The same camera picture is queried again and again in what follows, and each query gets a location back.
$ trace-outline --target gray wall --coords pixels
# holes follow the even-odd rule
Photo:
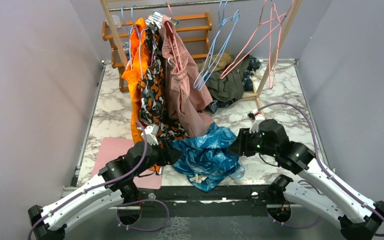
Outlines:
[[[298,15],[295,18],[295,22],[289,32],[288,38],[285,41],[283,48],[280,52],[280,58],[290,59],[290,58],[299,58],[304,48],[306,47],[310,37],[313,35],[317,25],[319,24],[320,19],[326,12],[330,2],[332,0],[304,0]],[[146,5],[155,5],[162,4],[165,1],[157,0],[137,0],[137,1],[127,1],[124,4],[126,6],[131,6],[133,3],[137,6],[146,6]],[[199,2],[195,0],[169,0],[169,3],[184,3],[184,2]],[[246,2],[231,2],[227,5],[225,16],[232,16],[236,10],[239,10],[240,20],[236,25],[235,30],[233,31],[232,37],[227,46],[227,50],[237,54],[242,49],[242,47],[247,43],[251,34],[254,32],[254,29],[257,27],[261,7],[263,5],[263,0],[252,0]],[[274,1],[277,5],[279,13],[284,13],[288,10],[288,7],[291,4],[290,0],[276,0]],[[104,12],[102,10],[100,1],[98,0],[71,0],[71,3],[78,14],[80,21],[83,23],[87,34],[89,35],[93,46],[95,47],[99,57],[102,60],[111,59],[111,50],[110,44],[102,39],[102,22],[106,20]],[[110,8],[120,8],[121,5],[118,3],[113,3],[110,5]],[[218,29],[218,4],[211,5],[199,5],[199,6],[185,6],[185,7],[172,7],[173,14],[175,16],[179,15],[189,15],[189,14],[200,14],[209,12],[212,22],[213,22],[213,31],[211,31],[210,37],[213,38]],[[270,8],[265,9],[266,19],[270,19]],[[135,10],[134,17],[145,18],[153,9],[148,10]],[[169,15],[169,10],[167,8],[157,9],[162,14]],[[113,12],[112,14],[118,14],[121,16],[120,12]],[[126,20],[130,20],[130,12],[126,12]],[[217,41],[217,52],[220,49],[221,45],[224,43],[228,32],[230,32],[232,23],[228,23],[223,27],[222,32],[220,33],[219,40]],[[258,30],[258,33],[255,35],[254,39],[250,46],[253,47],[262,37],[264,37],[269,32],[269,27],[262,26]],[[259,47],[257,47],[252,55],[257,58],[267,59],[269,58],[269,41],[268,39],[263,41]]]
[[[384,200],[384,1],[332,1],[298,70],[331,167]]]
[[[0,240],[70,183],[100,65],[68,0],[0,0]]]

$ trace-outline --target pink garment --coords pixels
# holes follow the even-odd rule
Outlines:
[[[189,136],[200,137],[207,134],[210,125],[214,122],[208,114],[202,112],[213,101],[213,98],[207,86],[204,86],[201,91],[194,89],[194,81],[200,74],[198,66],[177,34],[175,26],[165,15],[162,18],[161,24],[162,36],[164,38],[162,56],[165,59],[171,58],[171,62],[175,63],[168,36],[168,31],[170,30],[166,28],[165,22],[168,22],[173,30],[181,56],[181,65],[183,66],[183,69],[179,72],[177,72],[176,67],[169,67],[170,73],[167,72],[166,74],[165,96],[168,116],[171,119],[179,119]],[[177,49],[174,43],[173,47],[177,56]]]

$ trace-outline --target marble patterned surface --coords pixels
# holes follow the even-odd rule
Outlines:
[[[256,71],[253,78],[255,87],[258,87],[259,78],[263,75],[266,64]],[[268,88],[268,81],[260,96],[263,105],[274,102],[287,102],[297,105],[305,110],[308,109],[296,70],[292,62],[278,63],[276,66],[276,79],[273,89]],[[96,104],[92,125],[86,143],[86,149],[78,177],[77,186],[81,186],[91,178],[92,169],[95,164],[101,141],[105,137],[131,139],[130,119],[131,100],[128,92],[119,91],[118,70],[107,65],[102,80],[102,86]],[[229,127],[235,134],[240,128],[251,127],[247,113],[257,107],[255,101],[239,101],[227,108],[220,108],[216,114],[211,115],[219,126]],[[266,118],[276,119],[285,126],[289,139],[301,142],[309,148],[313,148],[310,128],[304,117],[289,106],[276,105],[264,110]],[[274,158],[264,158],[269,163],[274,163]],[[260,185],[270,184],[279,174],[284,174],[299,179],[282,168],[273,167],[263,163],[258,155],[252,157],[241,157],[239,162],[245,167],[245,175],[241,179],[227,177],[220,185]],[[189,186],[191,185],[182,175],[174,170],[172,166],[163,169],[163,186]]]

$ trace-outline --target pink mat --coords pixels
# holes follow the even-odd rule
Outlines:
[[[121,155],[125,155],[134,145],[135,144],[131,139],[104,137],[99,148],[98,156],[96,157],[95,166],[92,170],[92,176],[105,167],[105,164],[109,161],[114,160]],[[153,171],[147,169],[141,175],[150,174],[152,172]],[[162,181],[163,176],[155,174],[145,177],[135,177],[133,179],[136,186],[142,189],[160,189]]]

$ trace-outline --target shiny blue fabric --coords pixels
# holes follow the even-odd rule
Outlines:
[[[236,135],[228,127],[213,123],[204,136],[172,142],[174,148],[184,153],[173,167],[185,174],[192,185],[209,192],[239,168],[239,157],[227,151],[235,140]],[[195,174],[207,176],[207,179],[201,183],[191,181]]]

